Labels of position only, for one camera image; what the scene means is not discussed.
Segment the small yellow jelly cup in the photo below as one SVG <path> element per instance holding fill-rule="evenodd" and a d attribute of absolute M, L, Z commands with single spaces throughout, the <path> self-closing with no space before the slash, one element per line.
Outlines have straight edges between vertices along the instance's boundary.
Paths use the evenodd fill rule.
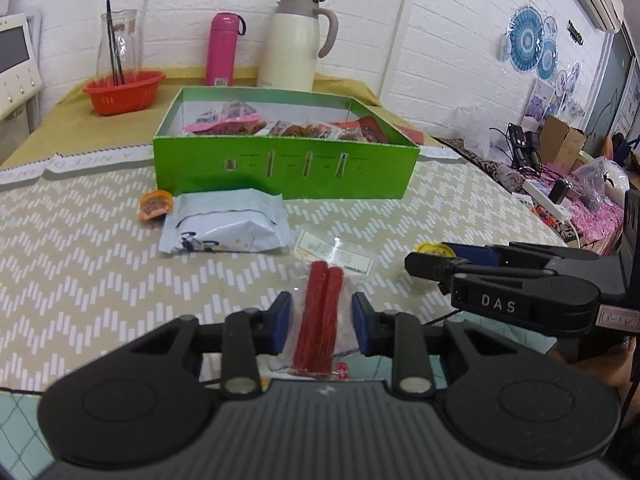
<path fill-rule="evenodd" d="M 451 246 L 444 243 L 421 243 L 416 246 L 415 252 L 419 254 L 427 254 L 442 258 L 456 258 L 457 255 Z"/>

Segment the red sausage stick pack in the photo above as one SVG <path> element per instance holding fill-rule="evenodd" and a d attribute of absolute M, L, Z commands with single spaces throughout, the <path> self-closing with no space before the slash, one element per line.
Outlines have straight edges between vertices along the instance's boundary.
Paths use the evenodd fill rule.
<path fill-rule="evenodd" d="M 374 267 L 372 252 L 303 226 L 294 232 L 292 308 L 282 353 L 267 360 L 272 376 L 346 380 L 357 350 L 350 298 Z"/>

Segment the white blue snack bag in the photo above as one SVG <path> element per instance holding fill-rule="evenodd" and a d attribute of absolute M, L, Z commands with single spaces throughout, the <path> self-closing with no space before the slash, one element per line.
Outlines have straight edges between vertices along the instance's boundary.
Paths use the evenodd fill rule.
<path fill-rule="evenodd" d="M 283 198 L 245 190 L 186 193 L 174 199 L 158 250 L 271 252 L 292 242 Z"/>

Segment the dark brown snack bag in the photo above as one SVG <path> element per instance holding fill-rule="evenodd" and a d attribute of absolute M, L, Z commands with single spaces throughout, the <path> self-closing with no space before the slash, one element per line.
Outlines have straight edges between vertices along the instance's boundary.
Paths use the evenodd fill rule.
<path fill-rule="evenodd" d="M 373 116 L 361 117 L 351 122 L 334 122 L 343 141 L 387 144 L 388 137 Z"/>

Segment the pink edged cookie bag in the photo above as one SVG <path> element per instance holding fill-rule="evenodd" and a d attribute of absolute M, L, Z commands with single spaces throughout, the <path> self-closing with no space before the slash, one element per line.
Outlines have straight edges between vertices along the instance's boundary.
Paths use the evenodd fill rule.
<path fill-rule="evenodd" d="M 250 104 L 232 101 L 202 113 L 183 127 L 187 136 L 252 136 L 267 123 Z"/>

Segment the brown cardboard box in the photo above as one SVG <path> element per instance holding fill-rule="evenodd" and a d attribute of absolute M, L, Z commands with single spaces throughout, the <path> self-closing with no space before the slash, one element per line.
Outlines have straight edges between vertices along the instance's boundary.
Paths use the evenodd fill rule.
<path fill-rule="evenodd" d="M 572 170 L 586 143 L 586 137 L 580 130 L 555 117 L 546 120 L 539 140 L 541 161 L 560 174 L 568 174 Z"/>

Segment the green cardboard box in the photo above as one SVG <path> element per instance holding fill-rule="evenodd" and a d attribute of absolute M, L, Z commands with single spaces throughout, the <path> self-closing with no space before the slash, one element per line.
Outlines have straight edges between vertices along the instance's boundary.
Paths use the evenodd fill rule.
<path fill-rule="evenodd" d="M 197 136 L 186 127 L 230 103 L 256 110 L 263 124 L 353 122 L 371 118 L 383 143 L 299 136 Z M 174 195 L 257 188 L 285 198 L 401 198 L 419 149 L 357 99 L 327 93 L 243 87 L 186 87 L 152 141 L 156 185 Z"/>

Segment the patterned tablecloth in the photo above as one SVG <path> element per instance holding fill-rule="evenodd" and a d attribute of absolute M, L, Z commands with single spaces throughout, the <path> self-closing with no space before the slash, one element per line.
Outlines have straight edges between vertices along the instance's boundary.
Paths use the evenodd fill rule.
<path fill-rule="evenodd" d="M 41 390 L 74 368 L 183 314 L 220 322 L 294 290 L 303 263 L 275 254 L 182 254 L 157 247 L 162 227 L 137 218 L 154 188 L 152 137 L 198 71 L 175 68 L 147 110 L 100 117 L 70 90 L 1 171 L 1 463 L 17 479 L 51 460 L 39 432 Z M 399 200 L 291 200 L 294 231 L 339 238 L 372 259 L 352 282 L 382 309 L 429 321 L 448 311 L 438 289 L 402 262 L 442 240 L 559 245 L 574 238 L 465 160 L 423 159 Z"/>

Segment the round pastry packet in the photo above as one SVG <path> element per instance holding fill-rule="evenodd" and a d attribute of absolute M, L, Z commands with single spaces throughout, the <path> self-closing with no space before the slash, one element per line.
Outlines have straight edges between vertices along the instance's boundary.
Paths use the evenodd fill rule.
<path fill-rule="evenodd" d="M 269 130 L 268 136 L 277 138 L 304 138 L 320 140 L 337 140 L 341 136 L 342 130 L 325 122 L 302 122 L 301 124 L 290 124 L 284 120 L 279 120 Z"/>

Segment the cream thermos jug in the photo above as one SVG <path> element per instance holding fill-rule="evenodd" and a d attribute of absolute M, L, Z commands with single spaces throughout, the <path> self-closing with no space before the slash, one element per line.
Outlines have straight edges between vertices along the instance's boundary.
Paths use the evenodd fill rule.
<path fill-rule="evenodd" d="M 280 0 L 258 66 L 260 88 L 311 92 L 319 58 L 333 49 L 336 14 L 326 0 Z"/>

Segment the red plastic basket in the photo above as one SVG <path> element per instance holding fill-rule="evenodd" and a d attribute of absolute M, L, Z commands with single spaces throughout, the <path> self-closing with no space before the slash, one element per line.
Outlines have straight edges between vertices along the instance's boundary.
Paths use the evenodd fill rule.
<path fill-rule="evenodd" d="M 166 74 L 160 70 L 140 70 L 137 77 L 126 77 L 115 86 L 107 78 L 89 81 L 82 89 L 87 93 L 96 114 L 115 116 L 138 112 L 150 107 Z"/>

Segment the pink thermos bottle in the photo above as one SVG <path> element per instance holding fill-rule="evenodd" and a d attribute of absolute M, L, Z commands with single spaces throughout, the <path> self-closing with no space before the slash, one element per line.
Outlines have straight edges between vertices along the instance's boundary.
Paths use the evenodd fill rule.
<path fill-rule="evenodd" d="M 238 38 L 245 34 L 246 21 L 241 15 L 220 12 L 213 17 L 208 37 L 206 86 L 232 86 Z"/>

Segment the clear glass carafe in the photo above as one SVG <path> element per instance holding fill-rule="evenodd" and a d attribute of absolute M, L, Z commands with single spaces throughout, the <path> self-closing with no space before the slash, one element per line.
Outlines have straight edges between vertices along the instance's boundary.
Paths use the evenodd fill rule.
<path fill-rule="evenodd" d="M 96 58 L 96 84 L 114 87 L 139 78 L 138 11 L 125 9 L 101 15 L 101 40 Z"/>

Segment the white water dispenser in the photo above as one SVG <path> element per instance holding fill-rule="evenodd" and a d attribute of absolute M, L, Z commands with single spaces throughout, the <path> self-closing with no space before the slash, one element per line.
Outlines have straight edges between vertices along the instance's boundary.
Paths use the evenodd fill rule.
<path fill-rule="evenodd" d="M 41 21 L 36 8 L 1 18 L 1 162 L 39 125 Z"/>

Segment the blue wall fan decoration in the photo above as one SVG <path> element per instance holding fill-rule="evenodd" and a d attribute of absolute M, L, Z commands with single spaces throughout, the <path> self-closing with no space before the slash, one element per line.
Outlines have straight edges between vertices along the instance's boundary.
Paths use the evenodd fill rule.
<path fill-rule="evenodd" d="M 558 22 L 536 6 L 521 6 L 506 26 L 497 60 L 509 62 L 519 73 L 534 73 L 550 80 L 558 71 Z"/>

